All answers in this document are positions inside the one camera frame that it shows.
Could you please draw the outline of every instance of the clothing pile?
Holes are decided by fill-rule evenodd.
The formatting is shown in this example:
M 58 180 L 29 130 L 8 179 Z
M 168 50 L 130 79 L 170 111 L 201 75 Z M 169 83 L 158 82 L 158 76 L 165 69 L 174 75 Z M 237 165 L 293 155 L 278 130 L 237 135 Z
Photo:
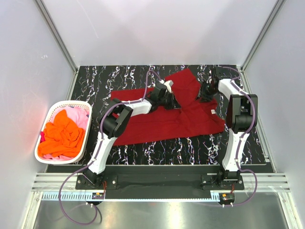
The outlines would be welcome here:
M 57 108 L 41 132 L 38 156 L 44 160 L 66 161 L 81 151 L 89 113 L 80 107 Z

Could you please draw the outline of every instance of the black marble table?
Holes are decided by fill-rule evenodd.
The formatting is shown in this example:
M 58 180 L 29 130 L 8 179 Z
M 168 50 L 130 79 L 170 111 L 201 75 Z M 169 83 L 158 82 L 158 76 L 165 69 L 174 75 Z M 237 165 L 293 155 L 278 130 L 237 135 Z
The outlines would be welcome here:
M 145 87 L 145 76 L 149 69 L 161 78 L 189 68 L 202 82 L 208 78 L 213 65 L 145 65 L 145 66 L 81 66 L 72 93 L 72 100 L 87 101 L 92 105 L 92 123 L 86 152 L 77 164 L 89 161 L 96 145 L 98 122 L 101 113 L 110 101 L 111 91 Z M 227 75 L 238 74 L 227 69 Z M 149 87 L 154 87 L 156 78 L 150 76 Z M 216 113 L 225 119 L 227 99 L 215 96 Z M 201 135 L 128 146 L 114 146 L 107 159 L 108 165 L 215 165 L 220 164 L 226 152 L 229 138 L 228 128 L 215 135 Z M 252 130 L 244 147 L 242 164 L 265 164 L 265 159 L 256 130 Z

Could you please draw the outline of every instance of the pink cloth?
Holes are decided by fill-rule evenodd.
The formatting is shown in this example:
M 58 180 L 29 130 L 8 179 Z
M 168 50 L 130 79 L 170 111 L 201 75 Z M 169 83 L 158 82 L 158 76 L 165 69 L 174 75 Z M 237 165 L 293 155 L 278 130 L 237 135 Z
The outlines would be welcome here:
M 64 155 L 52 157 L 51 154 L 46 154 L 46 155 L 43 155 L 42 159 L 44 159 L 46 161 L 68 161 L 68 160 L 73 159 L 73 157 L 64 156 Z
M 40 132 L 40 136 L 41 136 L 41 138 L 40 138 L 40 143 L 41 142 L 44 142 L 46 139 L 44 138 L 44 132 Z
M 73 122 L 75 122 L 79 128 L 83 128 L 84 130 L 86 130 L 87 124 L 88 124 L 87 115 L 89 114 L 89 112 L 87 112 L 86 110 L 84 110 L 80 107 L 73 108 L 73 107 L 65 106 L 65 107 L 57 108 L 51 118 L 51 121 L 50 121 L 51 123 L 54 122 L 55 116 L 62 110 L 66 110 L 67 117 L 72 119 Z

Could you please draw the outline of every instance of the white backdrop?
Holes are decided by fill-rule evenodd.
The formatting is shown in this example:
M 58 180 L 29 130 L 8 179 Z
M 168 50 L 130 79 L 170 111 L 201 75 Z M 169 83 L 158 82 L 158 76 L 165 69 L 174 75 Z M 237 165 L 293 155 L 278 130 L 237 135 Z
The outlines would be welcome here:
M 305 225 L 305 1 L 286 1 L 251 60 L 246 75 L 278 172 L 285 172 Z
M 241 65 L 276 0 L 44 0 L 77 65 Z
M 45 115 L 64 100 L 72 71 L 33 0 L 0 0 L 0 224 L 20 228 L 36 173 Z

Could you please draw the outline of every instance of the laundry basket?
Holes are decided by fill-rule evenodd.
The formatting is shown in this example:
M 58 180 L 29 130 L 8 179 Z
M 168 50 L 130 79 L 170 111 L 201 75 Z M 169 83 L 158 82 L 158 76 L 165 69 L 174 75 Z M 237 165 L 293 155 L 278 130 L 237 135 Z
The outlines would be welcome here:
M 63 165 L 63 164 L 70 164 L 70 163 L 74 163 L 74 162 L 77 162 L 79 160 L 81 160 L 81 158 L 83 157 L 84 155 L 84 152 L 85 152 L 85 147 L 86 147 L 86 144 L 87 144 L 87 140 L 88 140 L 88 135 L 89 135 L 89 129 L 90 129 L 90 125 L 91 125 L 91 116 L 92 116 L 92 107 L 89 103 L 87 102 L 84 102 L 84 101 L 74 101 L 74 100 L 68 100 L 68 101 L 61 101 L 61 102 L 58 102 L 56 104 L 54 104 L 50 109 L 49 109 L 49 112 L 47 114 L 47 117 L 46 119 L 44 120 L 44 123 L 43 123 L 43 126 L 42 126 L 42 129 L 41 131 L 44 130 L 46 124 L 48 122 L 50 122 L 55 110 L 59 107 L 65 107 L 65 106 L 71 106 L 71 107 L 80 107 L 86 111 L 89 111 L 89 117 L 88 117 L 88 124 L 87 124 L 87 128 L 86 128 L 86 133 L 85 133 L 85 137 L 84 137 L 84 141 L 82 143 L 82 146 L 81 146 L 81 151 L 79 152 L 79 154 L 71 159 L 71 160 L 67 160 L 67 161 L 51 161 L 51 160 L 45 160 L 41 157 L 38 156 L 38 145 L 40 143 L 40 140 L 41 140 L 41 136 L 39 135 L 38 137 L 38 140 L 37 140 L 37 144 L 36 144 L 36 147 L 35 147 L 35 157 L 38 161 L 42 162 L 42 163 L 45 163 L 45 164 L 52 164 L 52 165 Z

